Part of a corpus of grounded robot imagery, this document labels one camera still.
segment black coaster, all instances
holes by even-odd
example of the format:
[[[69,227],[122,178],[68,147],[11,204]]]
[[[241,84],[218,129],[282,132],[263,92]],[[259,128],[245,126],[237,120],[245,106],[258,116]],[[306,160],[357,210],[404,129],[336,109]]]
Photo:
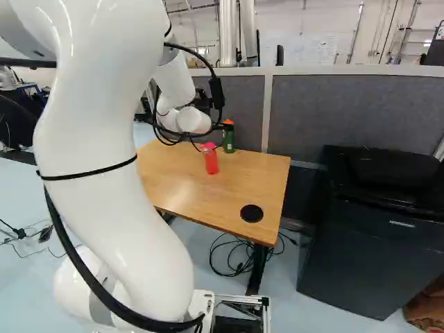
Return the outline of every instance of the black coaster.
[[[241,218],[245,222],[256,223],[262,220],[264,212],[261,207],[256,205],[243,206],[241,209]]]

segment table top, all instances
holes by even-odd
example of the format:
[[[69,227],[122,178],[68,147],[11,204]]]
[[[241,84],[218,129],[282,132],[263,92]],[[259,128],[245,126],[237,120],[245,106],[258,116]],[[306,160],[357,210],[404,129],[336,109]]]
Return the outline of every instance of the table top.
[[[152,204],[164,212],[274,246],[278,239],[290,158],[217,149],[219,173],[208,175],[202,153],[189,142],[165,146],[159,141],[140,148],[137,165]],[[260,222],[245,222],[245,205],[264,211]]]

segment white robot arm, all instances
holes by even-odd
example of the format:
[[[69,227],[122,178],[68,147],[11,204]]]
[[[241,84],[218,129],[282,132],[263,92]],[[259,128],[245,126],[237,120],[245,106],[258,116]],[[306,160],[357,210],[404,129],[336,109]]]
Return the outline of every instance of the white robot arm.
[[[162,0],[0,0],[0,8],[15,13],[32,34],[26,40],[49,50],[43,60],[53,52],[58,63],[33,139],[49,206],[53,202],[85,244],[78,254],[95,278],[139,315],[126,317],[130,325],[111,313],[69,259],[55,276],[56,299],[103,327],[136,330],[135,323],[145,323],[145,330],[183,330],[171,322],[184,321],[189,309],[192,262],[146,197],[134,163],[133,113],[151,77],[162,89],[159,110],[175,110],[194,97],[181,52],[162,63],[170,30]],[[13,35],[6,41],[21,51]],[[195,121],[181,125],[180,113],[172,115],[177,119],[170,119],[170,128],[193,132]]]

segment floor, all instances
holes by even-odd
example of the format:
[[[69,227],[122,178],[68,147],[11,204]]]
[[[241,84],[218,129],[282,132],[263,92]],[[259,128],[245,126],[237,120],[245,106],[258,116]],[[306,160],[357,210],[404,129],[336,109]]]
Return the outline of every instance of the floor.
[[[135,124],[136,146],[153,139],[152,130],[146,124]],[[42,193],[42,183],[35,174],[35,166],[0,158],[0,219],[14,227],[39,230],[49,221]],[[215,275],[208,264],[209,248],[220,234],[218,231],[177,218],[171,226],[182,239],[194,261],[196,288],[210,289],[215,293],[244,294],[248,274],[239,277]],[[284,231],[298,239],[297,234]],[[73,242],[79,240],[73,236]],[[63,254],[55,235],[48,244],[35,245],[21,242],[14,248],[0,246],[0,327],[2,332],[85,332],[79,323],[55,304],[52,297],[52,277],[62,259],[53,257]],[[404,322],[402,313],[396,312],[384,322],[374,321],[323,304],[295,290],[298,269],[298,249],[286,241],[285,252],[267,263],[260,293],[271,297],[272,331],[297,333],[418,333],[416,328]],[[225,268],[229,249],[222,250],[215,258],[221,270]],[[233,260],[244,259],[244,253],[234,254]]]

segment whiteboard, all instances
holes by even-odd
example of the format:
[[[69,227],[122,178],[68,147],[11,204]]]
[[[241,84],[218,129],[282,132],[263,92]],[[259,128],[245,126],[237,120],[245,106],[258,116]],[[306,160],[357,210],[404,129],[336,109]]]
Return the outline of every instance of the whiteboard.
[[[333,33],[267,34],[261,37],[261,66],[275,66],[277,45],[284,47],[284,66],[333,65],[339,37]]]

